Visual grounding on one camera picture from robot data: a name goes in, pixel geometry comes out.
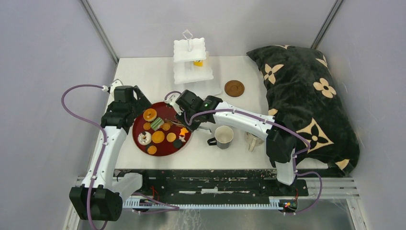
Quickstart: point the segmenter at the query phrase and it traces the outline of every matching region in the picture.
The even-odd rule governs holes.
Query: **black pillow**
[[[269,115],[284,113],[310,142],[297,156],[335,163],[346,175],[357,165],[360,148],[335,90],[324,55],[294,46],[266,46],[247,52],[264,76]],[[296,150],[305,148],[297,140]]]

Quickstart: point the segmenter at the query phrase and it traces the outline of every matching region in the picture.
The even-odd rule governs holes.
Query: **black mug handle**
[[[209,144],[210,146],[217,145],[217,141],[215,138],[210,138],[207,140],[207,144]]]

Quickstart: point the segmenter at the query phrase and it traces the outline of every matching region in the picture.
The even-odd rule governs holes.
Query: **white mug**
[[[234,138],[233,130],[228,126],[220,126],[214,132],[214,138],[207,140],[208,145],[217,145],[222,150],[227,149],[231,145]]]
[[[248,151],[250,151],[250,152],[252,152],[254,150],[255,146],[258,146],[258,145],[261,145],[262,143],[264,143],[264,141],[261,138],[255,136],[249,132],[245,132],[244,136],[245,136],[245,141],[249,144]]]

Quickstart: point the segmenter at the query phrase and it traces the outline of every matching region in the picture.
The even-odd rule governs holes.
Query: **gray floor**
[[[310,200],[299,200],[299,209]],[[81,229],[91,230],[87,221]],[[345,200],[320,201],[313,209],[284,217],[275,210],[181,210],[154,215],[123,212],[106,230],[353,230]]]

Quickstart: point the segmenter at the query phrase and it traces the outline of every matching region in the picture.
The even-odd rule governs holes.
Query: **red plate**
[[[162,120],[164,120],[164,121],[165,121],[165,119],[176,120],[176,118],[175,118],[175,115],[176,115],[175,110],[173,108],[166,107],[166,104],[164,102],[155,103],[155,104],[153,104],[151,106],[151,108],[155,109],[157,111],[157,117],[162,118]],[[133,125],[133,139],[134,139],[134,142],[137,145],[137,147],[141,151],[143,151],[144,153],[148,154],[146,146],[141,145],[137,141],[138,135],[141,132],[146,131],[146,132],[149,132],[150,134],[154,133],[154,130],[151,129],[151,128],[149,130],[144,130],[143,125],[144,125],[145,122],[147,122],[147,121],[144,120],[144,118],[142,117],[142,114],[135,119],[135,122],[134,122],[134,125]],[[179,138],[180,129],[181,129],[181,127],[176,126],[176,125],[172,125],[168,131],[165,131],[165,130],[159,128],[157,131],[164,132],[165,139],[164,139],[164,141],[162,141],[159,144],[155,144],[154,142],[151,142],[152,145],[157,147],[157,152],[154,155],[151,155],[151,154],[148,154],[148,155],[156,156],[156,157],[163,157],[163,156],[171,155],[171,154],[177,152],[178,150],[182,149],[183,146],[185,146],[185,144],[190,139],[190,136],[192,134],[191,132],[186,134],[186,136],[185,136],[185,141],[186,142],[183,143],[183,145],[182,145],[182,147],[180,149],[176,149],[175,147],[173,147],[173,144],[171,142],[168,142],[166,140],[166,136],[168,135],[168,133],[174,133]]]

